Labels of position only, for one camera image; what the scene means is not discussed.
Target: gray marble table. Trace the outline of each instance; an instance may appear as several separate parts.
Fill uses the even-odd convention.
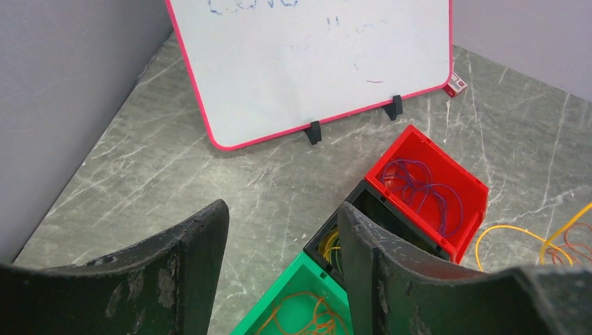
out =
[[[480,231],[510,223],[549,236],[592,198],[592,105],[466,50],[454,58],[470,84],[454,99],[435,91],[406,100],[397,121],[372,110],[326,124],[316,146],[301,132],[222,152],[172,37],[16,264],[82,264],[222,198],[230,234],[210,334],[228,334],[408,124],[489,186]],[[499,230],[483,264],[533,264],[539,247]],[[462,264],[476,266],[473,247]]]

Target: pink whiteboard frame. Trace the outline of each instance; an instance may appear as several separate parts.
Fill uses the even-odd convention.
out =
[[[187,67],[187,72],[189,73],[189,79],[191,80],[191,84],[193,85],[193,91],[195,92],[195,97],[198,100],[198,105],[200,107],[200,111],[202,113],[202,118],[204,121],[204,125],[207,131],[207,136],[209,137],[209,141],[212,143],[212,145],[214,145],[217,149],[219,150],[223,150],[223,151],[232,151],[232,150],[236,150],[236,149],[241,149],[244,147],[248,147],[249,145],[253,145],[259,142],[264,142],[267,140],[271,140],[272,138],[276,138],[276,137],[280,137],[280,136],[284,136],[290,133],[294,133],[296,131],[302,131],[308,127],[310,127],[310,124],[303,124],[302,126],[298,126],[298,127],[294,127],[291,129],[287,129],[285,131],[280,131],[278,133],[275,134],[271,134],[271,135],[267,135],[267,136],[263,136],[260,137],[258,139],[255,140],[251,140],[245,143],[241,143],[241,144],[237,144],[237,145],[233,145],[231,147],[225,147],[223,145],[220,145],[218,142],[216,142],[216,140],[214,139],[214,135],[212,134],[212,128],[209,126],[209,122],[207,120],[207,114],[205,112],[205,108],[203,105],[203,101],[201,99],[201,95],[200,95],[200,90],[198,89],[198,83],[195,81],[195,77],[193,76],[193,70],[191,69],[191,64],[189,63],[189,57],[187,56],[187,51],[185,49],[185,44],[183,43],[183,38],[181,37],[181,32],[179,31],[179,25],[177,24],[177,19],[175,18],[175,13],[172,10],[172,5],[170,4],[170,0],[165,0],[166,1],[166,5],[167,5],[167,9],[168,9],[168,13],[169,16],[172,20],[172,26],[173,29],[175,30],[175,35],[177,36],[177,40],[179,41],[179,46],[181,47],[181,53],[183,55],[183,59],[185,61],[185,66]],[[449,0],[449,4],[448,4],[448,8],[449,8],[449,14],[448,14],[448,18],[450,21],[450,25],[449,25],[449,36],[450,36],[450,73],[448,73],[448,78],[446,79],[446,81],[438,86],[429,88],[429,89],[424,89],[415,93],[411,93],[411,94],[407,94],[405,96],[402,96],[403,99],[407,99],[407,98],[412,98],[414,96],[419,96],[420,94],[425,94],[425,93],[429,93],[431,91],[435,91],[437,89],[441,89],[444,86],[446,86],[446,84],[448,83],[448,81],[450,81],[450,78],[452,77],[452,69],[454,67],[454,45],[452,44],[452,0]],[[342,114],[338,114],[335,115],[333,117],[328,117],[326,119],[321,119],[319,120],[320,123],[324,124],[327,122],[331,122],[337,119],[340,119],[342,117],[349,117],[350,115],[354,115],[357,113],[361,113],[361,112],[365,112],[367,110],[372,110],[374,108],[378,108],[378,107],[382,107],[384,105],[388,105],[389,103],[391,103],[391,100],[387,100],[387,101],[381,101],[379,103],[375,103],[373,105],[370,106],[366,106],[363,108],[358,108],[356,110],[352,110],[350,112],[345,112]]]

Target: plastic bin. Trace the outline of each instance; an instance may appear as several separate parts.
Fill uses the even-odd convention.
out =
[[[347,332],[338,321],[337,334],[353,335],[346,292],[304,253],[300,253],[294,259],[231,335],[257,334],[272,314],[274,306],[277,306],[282,298],[303,291],[324,297],[331,310],[341,317]],[[279,324],[289,334],[301,330],[311,321],[315,305],[315,299],[305,295],[286,300],[277,313]],[[271,321],[261,334],[271,335],[281,334],[281,332],[275,322]]]
[[[441,204],[438,204],[436,197],[428,196],[424,200],[420,212],[416,213],[415,210],[419,207],[422,196],[414,197],[412,202],[406,204],[403,195],[404,189],[401,188],[406,182],[401,179],[383,179],[384,175],[388,176],[394,173],[392,170],[385,171],[385,167],[397,169],[396,165],[389,165],[396,159],[423,162],[431,171],[433,184],[449,186],[459,196],[462,210],[454,193],[439,186],[438,192],[447,201],[446,226],[443,234],[438,232],[441,227],[442,215],[439,207]],[[422,169],[415,166],[408,167],[408,173],[413,178],[425,178],[425,172]],[[411,125],[403,131],[370,169],[365,179],[412,220],[430,239],[440,245],[450,255],[451,261],[461,262],[471,239],[483,222],[487,208],[489,189],[479,179]]]
[[[368,216],[374,223],[380,225],[391,233],[405,239],[422,250],[450,260],[450,255],[444,251],[434,240],[430,239],[419,229],[408,217],[389,203],[380,192],[372,187],[367,181],[362,180],[344,200],[359,209]],[[345,287],[343,274],[337,266],[331,265],[319,252],[318,247],[322,240],[337,225],[337,210],[333,212],[329,220],[317,231],[312,239],[304,247],[304,252],[325,270],[342,288]],[[341,260],[340,251],[336,252],[337,261]]]

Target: black clip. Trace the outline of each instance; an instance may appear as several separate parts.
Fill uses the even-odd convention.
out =
[[[309,138],[309,141],[311,142],[312,145],[315,145],[315,144],[319,143],[321,140],[323,140],[320,136],[320,122],[319,121],[311,122],[311,126],[304,129],[304,133]]]
[[[392,102],[388,105],[384,105],[383,108],[389,118],[394,121],[399,115],[403,114],[403,99],[401,96],[393,96]]]

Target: whiteboard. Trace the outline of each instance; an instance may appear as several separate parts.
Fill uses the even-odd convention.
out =
[[[233,150],[441,88],[451,0],[167,0],[210,140]]]

